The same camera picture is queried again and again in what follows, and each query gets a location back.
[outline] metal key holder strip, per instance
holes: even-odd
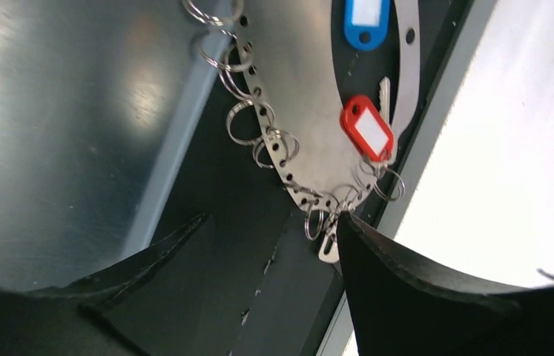
[[[403,0],[399,1],[399,3],[413,3],[413,6],[417,6],[416,1]],[[232,11],[231,15],[227,17],[213,16],[205,13],[195,6],[192,0],[182,0],[182,3],[185,9],[196,20],[207,25],[202,36],[215,32],[233,39],[233,43],[225,50],[220,60],[210,57],[201,48],[200,39],[195,42],[198,54],[209,65],[218,70],[220,81],[226,90],[240,101],[228,112],[226,117],[225,126],[228,135],[238,145],[251,147],[251,155],[259,167],[275,169],[277,171],[283,181],[284,188],[306,214],[303,229],[307,238],[309,240],[316,240],[318,237],[323,236],[323,243],[318,254],[319,258],[326,263],[336,263],[339,260],[336,225],[340,213],[355,210],[372,191],[381,199],[387,201],[401,198],[405,191],[403,180],[399,174],[388,166],[395,160],[397,139],[403,133],[403,130],[405,130],[406,121],[409,123],[409,120],[411,120],[416,106],[416,101],[412,100],[414,101],[414,107],[409,117],[407,119],[397,119],[397,114],[400,113],[405,116],[406,112],[403,111],[410,106],[409,103],[407,105],[399,103],[402,96],[409,96],[409,93],[406,94],[407,89],[412,89],[412,92],[418,98],[419,52],[417,51],[416,60],[412,59],[407,66],[403,63],[403,60],[400,63],[400,80],[406,76],[406,70],[415,70],[417,74],[416,87],[414,88],[413,83],[412,86],[409,83],[408,85],[400,85],[395,118],[393,118],[393,125],[389,124],[389,127],[392,129],[392,134],[389,137],[392,140],[392,144],[387,147],[392,147],[392,151],[384,151],[385,154],[381,155],[384,159],[375,162],[371,160],[369,155],[363,154],[362,150],[353,144],[345,134],[345,131],[343,131],[344,127],[340,124],[343,109],[337,93],[337,87],[335,87],[332,70],[331,36],[329,31],[331,23],[330,1],[256,0],[252,4],[249,4],[252,5],[250,8],[245,9],[243,0],[231,0]],[[408,12],[405,9],[406,6],[397,4],[397,7],[398,16],[400,11]],[[324,65],[318,58],[314,60],[313,65],[323,69],[320,71],[321,76],[317,76],[316,79],[326,80],[328,75],[331,75],[334,89],[333,91],[323,89],[327,91],[325,96],[316,95],[315,97],[310,97],[315,94],[313,88],[310,90],[308,88],[298,88],[299,86],[304,86],[305,82],[298,82],[300,85],[296,86],[291,85],[292,80],[289,82],[286,80],[280,81],[281,73],[278,72],[272,71],[266,73],[266,71],[264,72],[266,77],[260,79],[259,70],[261,69],[258,70],[258,64],[261,68],[274,68],[281,64],[277,63],[275,65],[271,63],[275,57],[274,48],[278,47],[275,43],[287,42],[285,39],[291,38],[291,36],[288,36],[288,30],[284,24],[288,23],[288,21],[297,21],[288,17],[296,16],[293,14],[314,16],[316,19],[322,19],[322,23],[327,25],[327,34],[323,34],[323,36],[328,36],[329,40],[327,40],[327,37],[323,37],[324,41],[307,39],[310,42],[300,46],[306,50],[313,51],[314,45],[317,45],[317,50],[324,51],[323,54],[325,56],[320,56],[324,61]],[[418,33],[418,7],[416,7],[414,14],[416,25],[414,26],[410,23],[412,34],[415,31]],[[244,29],[250,27],[250,23],[253,24],[254,28],[245,32]],[[297,21],[297,23],[302,26],[314,25],[314,23],[310,22]],[[237,29],[235,33],[228,30],[232,25]],[[244,32],[245,38],[240,38],[240,31]],[[268,42],[270,45],[264,46],[264,51],[260,50],[257,52],[254,47],[260,47],[261,43],[264,42]],[[416,44],[415,47],[417,47],[418,41],[412,39],[411,45],[414,43]],[[239,54],[239,64],[231,63],[230,56],[234,51],[237,51]],[[405,49],[401,49],[402,55],[405,52]],[[253,89],[248,93],[240,89],[235,83],[231,75],[232,73],[243,73],[248,87]],[[382,99],[380,115],[388,122],[389,86],[387,85],[387,80],[384,83],[386,85],[381,86],[380,97],[385,99]],[[322,86],[320,83],[316,85],[319,88],[330,86]],[[274,97],[272,100],[268,99],[266,92],[273,93]],[[309,108],[310,111],[315,113],[322,111],[323,115],[309,116],[303,115],[300,111],[292,110],[294,106],[291,105],[292,102],[306,99],[310,103],[326,103]],[[260,123],[262,134],[254,139],[240,139],[235,137],[231,130],[232,123],[237,114],[246,108],[255,109],[257,121]],[[395,130],[395,122],[399,123],[401,131]],[[264,150],[268,152],[271,162],[262,162],[260,160],[260,154]],[[398,193],[394,196],[384,193],[377,186],[378,180],[386,172],[398,178]]]

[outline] plastic tag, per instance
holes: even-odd
[[[390,0],[346,0],[344,36],[357,50],[374,50],[388,34]]]
[[[371,161],[383,162],[390,158],[395,138],[366,95],[354,96],[346,103],[340,124],[357,149]]]

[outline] stainless steel panel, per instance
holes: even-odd
[[[250,88],[260,88],[261,98],[274,109],[274,126],[300,140],[300,152],[285,167],[279,162],[286,158],[286,150],[267,150],[281,180],[288,182],[292,174],[293,182],[325,194],[314,208],[334,211],[337,202],[343,201],[359,205],[370,193],[365,187],[376,179],[360,168],[362,157],[340,126],[342,102],[333,68],[332,3],[247,1],[244,14],[248,25],[236,26],[238,42],[240,47],[251,43],[257,69],[256,75],[244,73],[246,82]],[[267,116],[255,109],[265,133]],[[296,188],[288,188],[288,192],[304,211],[307,202],[317,199]]]
[[[438,129],[421,128],[408,157],[404,173],[426,166],[397,240],[460,271],[539,286],[553,281],[538,268],[554,274],[554,1],[494,2],[473,5],[423,121]]]
[[[200,28],[178,1],[0,0],[0,286],[149,243],[213,83]]]

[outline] scratch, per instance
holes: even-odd
[[[61,69],[65,67],[65,59],[61,59],[60,66]],[[44,135],[46,131],[46,126],[48,122],[52,119],[54,112],[56,111],[56,107],[59,101],[59,89],[60,87],[57,85],[56,88],[53,90],[50,95],[47,96],[46,101],[46,109],[44,111],[44,116],[41,122],[37,125],[37,128],[39,129],[36,132],[36,141],[40,141],[41,137]]]
[[[349,63],[349,70],[346,71],[346,76],[344,77],[344,80],[342,81],[342,84],[346,82],[346,80],[351,76],[351,71],[353,68],[355,68],[355,64],[357,63],[357,60],[360,58],[360,55],[358,53],[355,54],[355,57],[351,60],[351,63]]]
[[[263,274],[266,275],[268,273],[268,268],[270,268],[270,265],[272,263],[274,263],[274,257],[275,255],[277,254],[277,249],[275,249],[273,252],[272,252],[272,256],[270,257],[270,260],[268,260],[268,262],[266,262],[266,265],[263,266]]]
[[[246,324],[246,322],[248,321],[248,313],[250,313],[251,310],[250,309],[246,309],[243,313],[242,313],[242,326],[244,326]]]

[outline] key ring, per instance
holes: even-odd
[[[222,55],[222,63],[224,65],[228,65],[228,60],[230,59],[231,53],[234,49],[237,49],[236,43],[228,46],[228,49]],[[233,94],[233,96],[238,100],[256,99],[261,95],[261,90],[259,88],[255,88],[252,94],[244,93],[244,91],[240,89],[237,84],[235,84],[231,72],[227,70],[218,68],[218,76],[220,77],[220,81],[224,85],[224,88],[228,90],[229,93]]]
[[[314,189],[303,187],[302,185],[294,181],[284,182],[283,186],[285,186],[286,188],[293,189],[296,193],[307,193],[307,194],[313,195],[315,198],[322,198],[325,196],[325,194],[322,194],[319,191],[315,191]]]
[[[395,171],[394,169],[385,167],[385,168],[382,168],[381,171],[384,172],[384,173],[388,172],[388,173],[392,174],[393,176],[397,177],[398,182],[399,182],[399,186],[398,186],[399,194],[396,197],[393,197],[393,196],[388,196],[385,193],[383,193],[381,191],[381,189],[379,188],[379,185],[377,185],[379,183],[379,180],[373,184],[373,190],[375,191],[375,193],[381,199],[383,199],[387,202],[396,202],[397,200],[401,199],[403,197],[403,195],[405,195],[405,193],[406,193],[406,183],[403,181],[403,178],[401,178],[399,173],[397,173],[397,171]]]
[[[312,207],[314,206],[313,202],[308,202],[308,204],[309,205],[307,207],[307,215],[305,216],[305,224],[303,227],[305,229],[305,236],[307,237],[307,240],[315,241],[323,232],[323,227],[325,225],[325,211],[323,209],[312,209]],[[311,214],[313,211],[318,211],[318,227],[316,227],[316,231],[312,235],[310,225]]]
[[[227,17],[218,17],[209,15],[208,13],[201,11],[201,9],[194,5],[192,0],[182,0],[182,4],[185,6],[187,12],[196,20],[202,22],[203,24],[209,24],[211,26],[218,27],[224,26],[225,24],[231,24],[241,17],[242,10],[244,8],[244,1],[231,0],[231,3],[233,5],[233,14]]]
[[[344,199],[338,202],[337,206],[334,209],[334,214],[340,214],[343,211],[355,210],[355,206],[353,206],[353,202],[362,197],[362,192],[359,189],[357,189],[355,185],[352,185],[352,184],[339,185],[336,189],[333,190],[332,194],[334,194],[335,191],[341,188],[348,188],[349,191],[346,193]],[[355,192],[355,195],[352,198],[350,198],[351,192]]]
[[[221,28],[210,28],[201,34],[198,35],[196,39],[196,49],[198,50],[198,53],[201,55],[202,58],[204,58],[207,63],[209,63],[212,67],[218,68],[220,70],[226,70],[227,72],[243,72],[244,70],[249,69],[253,65],[253,47],[250,44],[244,44],[244,47],[242,48],[244,54],[242,55],[240,53],[240,61],[241,63],[238,65],[229,65],[226,63],[218,62],[217,60],[211,58],[205,50],[202,49],[202,46],[200,45],[200,42],[202,41],[202,38],[207,36],[211,32],[219,32],[223,33],[232,39],[237,40],[237,36],[235,36],[235,33],[232,33],[227,30],[223,30]]]
[[[234,107],[230,109],[230,111],[226,115],[226,132],[228,132],[228,136],[231,137],[231,140],[233,140],[233,142],[237,143],[238,145],[252,146],[252,145],[255,145],[255,143],[258,140],[262,139],[263,135],[254,139],[238,139],[235,136],[233,136],[233,133],[231,132],[231,124],[233,124],[233,119],[235,119],[235,116],[237,115],[237,113],[239,113],[241,110],[245,108],[248,108],[254,105],[259,105],[261,107],[260,115],[268,117],[269,127],[272,127],[272,124],[274,123],[274,110],[272,110],[272,107],[267,103],[265,102],[256,103],[254,100],[250,100],[250,99],[238,102],[237,104],[235,104]]]
[[[286,142],[286,137],[288,136],[294,140],[294,150],[292,151],[291,154],[290,154],[290,149],[288,147],[288,143]],[[261,135],[261,137],[257,139],[257,141],[253,145],[253,151],[252,151],[253,159],[255,160],[255,163],[257,163],[257,165],[259,165],[261,168],[270,168],[270,169],[274,168],[274,165],[267,165],[259,161],[259,154],[264,148],[268,147],[266,146],[266,141],[270,142],[276,139],[281,141],[284,149],[286,150],[286,158],[283,160],[282,166],[285,166],[285,164],[292,161],[298,155],[300,151],[300,142],[296,137],[294,137],[294,135],[292,135],[288,131],[277,130],[275,128],[268,128],[266,130],[266,133]]]

